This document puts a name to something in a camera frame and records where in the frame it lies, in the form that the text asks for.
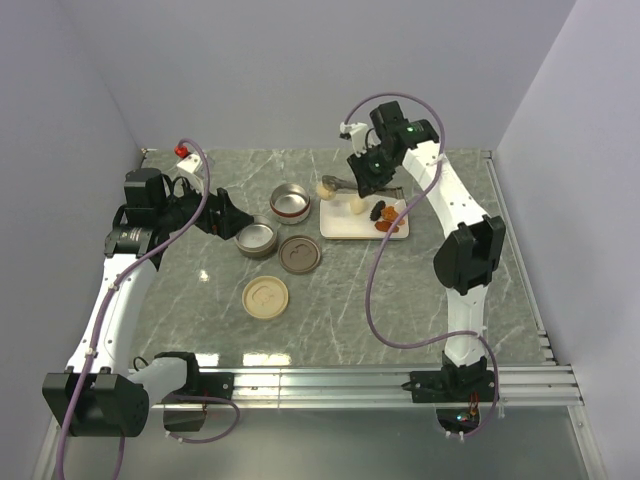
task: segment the orange food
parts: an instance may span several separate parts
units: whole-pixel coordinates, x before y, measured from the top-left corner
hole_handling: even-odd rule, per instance
[[[382,209],[382,218],[387,222],[393,222],[396,218],[398,218],[398,215],[399,213],[396,212],[396,209],[391,206]],[[404,220],[400,220],[400,223],[398,225],[404,225]]]
[[[379,230],[381,232],[388,232],[389,228],[391,228],[391,222],[387,222],[386,220],[380,220],[379,222],[376,222],[376,230]],[[393,229],[393,233],[398,233],[400,231],[399,227],[396,227]]]

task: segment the white object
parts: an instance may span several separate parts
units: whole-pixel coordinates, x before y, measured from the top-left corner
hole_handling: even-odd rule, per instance
[[[89,324],[75,353],[67,363],[67,366],[73,367],[74,372],[80,372],[84,366],[91,332],[104,296],[113,285],[116,276],[135,261],[136,256],[133,254],[116,254],[105,259],[102,285]],[[155,274],[156,268],[150,260],[147,260],[120,284],[109,302],[96,347],[98,355],[93,360],[90,373],[99,373],[100,369],[109,368],[112,373],[129,376],[127,359],[131,350],[131,341],[142,302]],[[159,360],[154,360],[149,367],[129,377],[132,382],[143,385],[149,395],[149,406],[153,406],[169,393],[181,388],[186,382],[187,367],[184,360],[171,359],[171,361],[158,362]]]
[[[155,405],[187,382],[187,362],[181,358],[156,358],[128,380],[142,385],[149,395],[149,405]]]
[[[180,175],[189,180],[196,192],[202,194],[204,192],[204,180],[200,175],[203,167],[200,155],[197,153],[190,154],[178,162],[177,167]]]
[[[442,162],[440,180],[427,198],[447,238],[460,223],[473,225],[482,222],[487,212],[471,197],[446,155],[439,155],[439,149],[440,146],[432,141],[420,143],[417,148],[407,150],[402,166],[424,189],[435,177],[437,162]],[[471,330],[482,334],[486,295],[487,287],[484,285],[470,289],[466,295],[447,289],[448,331]],[[474,364],[485,354],[480,341],[469,336],[449,338],[444,352],[457,366]]]
[[[369,218],[369,212],[380,200],[387,206],[392,205],[398,213],[407,206],[405,200],[370,195],[363,199],[366,203],[365,212],[360,215],[351,213],[350,199],[353,194],[338,193],[336,198],[327,202],[320,201],[320,234],[331,240],[376,240],[384,238],[385,233],[375,227],[375,222]],[[392,240],[402,240],[409,236],[409,216],[404,218],[405,224],[400,225],[400,231],[391,235]]]
[[[334,190],[329,190],[322,183],[316,185],[316,195],[320,197],[322,200],[333,200],[336,198],[336,192]]]
[[[91,332],[104,296],[115,281],[116,275],[135,261],[134,254],[118,254],[105,259],[102,284],[93,312],[91,312],[89,324],[75,353],[67,362],[67,366],[73,367],[75,372],[80,372],[84,365]],[[109,302],[96,347],[98,356],[93,360],[90,373],[98,373],[101,368],[108,367],[113,373],[128,375],[127,359],[129,358],[131,341],[142,302],[155,274],[156,268],[150,260],[147,260],[120,284],[120,288]]]
[[[360,215],[367,209],[368,202],[358,195],[351,195],[351,199],[349,200],[349,207],[351,208],[351,213],[354,215]]]
[[[365,144],[367,130],[369,130],[369,125],[366,123],[350,123],[349,125],[345,125],[343,122],[340,124],[340,133],[351,136],[351,146],[358,157],[367,151],[367,145]]]
[[[431,141],[407,150],[402,166],[416,179],[420,188],[427,188],[436,174],[438,158],[442,161],[442,174],[427,198],[436,211],[445,238],[458,229],[460,223],[473,225],[483,221],[487,212],[478,205],[453,170],[446,155],[439,156],[440,146]]]

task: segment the dried fruit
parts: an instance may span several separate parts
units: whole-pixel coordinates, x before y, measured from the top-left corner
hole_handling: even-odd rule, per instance
[[[389,228],[391,228],[391,222],[387,222],[386,220],[380,220],[379,222],[376,222],[375,224],[376,230],[379,230],[380,232],[388,232]],[[393,233],[398,233],[400,231],[400,228],[396,226],[396,228],[393,229]]]
[[[399,213],[396,212],[396,209],[392,206],[386,207],[382,209],[382,218],[384,218],[387,222],[393,222],[396,218],[398,218]],[[404,225],[404,220],[400,220],[398,225]]]
[[[369,218],[373,222],[377,222],[378,220],[380,220],[380,217],[382,217],[382,210],[386,206],[387,206],[387,204],[384,202],[384,200],[380,200],[378,203],[376,203],[373,206],[373,209],[371,210],[371,214],[369,215]]]

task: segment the brown lid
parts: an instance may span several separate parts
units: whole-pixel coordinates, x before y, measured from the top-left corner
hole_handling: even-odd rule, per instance
[[[287,238],[278,250],[282,267],[290,273],[309,273],[320,263],[320,247],[309,237],[295,235]]]

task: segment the food item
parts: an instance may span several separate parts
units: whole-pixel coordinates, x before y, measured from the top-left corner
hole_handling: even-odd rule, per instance
[[[371,210],[371,214],[369,215],[369,218],[371,219],[372,222],[377,222],[378,220],[380,220],[380,217],[382,217],[382,210],[387,206],[387,204],[384,202],[384,200],[380,200],[378,203],[376,203],[373,206],[373,209]]]
[[[358,195],[352,195],[349,199],[349,208],[354,215],[360,215],[367,209],[367,201],[360,198]]]
[[[382,209],[382,218],[385,219],[387,222],[393,222],[396,218],[398,218],[399,213],[396,212],[396,209],[393,208],[393,206],[389,206],[386,208]],[[404,225],[405,221],[404,220],[400,220],[400,223],[398,225]]]
[[[331,201],[336,198],[335,190],[329,190],[322,183],[319,183],[316,186],[316,193],[322,200]]]
[[[376,222],[375,224],[376,230],[379,230],[380,232],[388,232],[389,228],[391,228],[391,222],[387,222],[386,220],[380,220],[379,222]],[[398,233],[400,231],[400,227],[396,226],[396,228],[393,229],[393,233]]]

